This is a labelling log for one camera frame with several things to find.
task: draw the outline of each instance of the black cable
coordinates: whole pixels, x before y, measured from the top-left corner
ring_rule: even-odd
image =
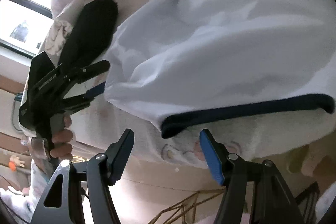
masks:
[[[87,199],[90,200],[89,196],[86,194],[85,189],[83,187],[81,187],[81,192],[82,192],[82,195],[86,196]]]
[[[308,205],[309,205],[309,202],[310,202],[310,196],[311,196],[311,195],[308,195],[308,196],[307,196],[306,206],[305,206],[304,211],[303,211],[303,214],[302,214],[303,219],[305,219],[305,217],[306,217],[306,213],[307,213]]]
[[[312,194],[312,196],[313,196],[313,201],[312,201],[312,204],[310,205],[310,211],[309,211],[308,218],[307,218],[307,224],[313,224],[314,216],[315,216],[315,214],[314,214],[315,207],[316,207],[316,203],[319,199],[317,193],[315,193],[315,192]]]
[[[11,115],[10,121],[11,121],[12,126],[15,128],[16,131],[22,132],[22,129],[20,129],[20,128],[16,128],[16,126],[15,126],[15,124],[14,124],[15,102],[20,102],[20,101],[17,101],[17,100],[16,100],[16,98],[20,98],[20,96],[18,96],[18,95],[19,95],[19,93],[15,96],[14,101],[13,101],[12,115]]]

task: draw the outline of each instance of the screw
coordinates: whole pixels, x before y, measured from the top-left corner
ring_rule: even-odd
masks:
[[[106,159],[106,155],[104,153],[99,153],[96,155],[97,160],[104,160]]]
[[[230,153],[229,156],[228,156],[228,158],[230,160],[237,160],[238,159],[238,155],[235,154],[235,153]]]
[[[273,162],[271,160],[265,160],[264,161],[264,164],[267,166],[267,167],[271,167],[273,165]]]

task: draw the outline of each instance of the towel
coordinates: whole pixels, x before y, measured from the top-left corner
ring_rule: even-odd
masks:
[[[47,53],[58,57],[61,55],[64,44],[84,7],[84,3],[85,0],[73,0],[64,7],[59,15],[54,17],[54,22],[44,41],[44,49]]]

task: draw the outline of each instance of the wall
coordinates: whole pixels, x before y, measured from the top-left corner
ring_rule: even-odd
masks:
[[[0,47],[0,75],[18,83],[26,83],[31,60]]]
[[[25,85],[22,83],[18,83],[9,79],[5,76],[0,75],[0,89],[10,92],[12,94],[17,94],[25,88]]]
[[[14,83],[8,79],[0,77],[0,84],[4,85],[4,81],[10,90],[21,90],[22,84]],[[13,100],[15,95],[0,89],[0,175],[7,180],[18,185],[20,189],[29,186],[27,176],[21,172],[13,172],[8,168],[9,158],[11,155],[20,154],[27,151],[27,147],[21,145],[21,134],[17,133],[11,124],[11,114]],[[31,168],[31,157],[29,153],[20,155],[20,159],[25,161],[25,166],[28,170]]]

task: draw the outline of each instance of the white cloth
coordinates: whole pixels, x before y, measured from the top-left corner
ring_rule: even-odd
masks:
[[[114,34],[105,98],[152,122],[175,113],[336,98],[334,0],[151,0]]]
[[[332,184],[319,198],[315,206],[316,223],[318,223],[329,209],[336,196],[336,182]]]
[[[31,183],[29,196],[15,194],[9,190],[0,188],[0,196],[4,203],[8,205],[16,214],[24,220],[30,222],[37,206],[37,203],[48,184],[47,176],[31,161]],[[17,216],[12,214],[18,224],[25,224]]]
[[[58,57],[61,55],[64,44],[83,7],[84,0],[73,0],[54,18],[54,22],[44,41],[44,49],[47,53]]]

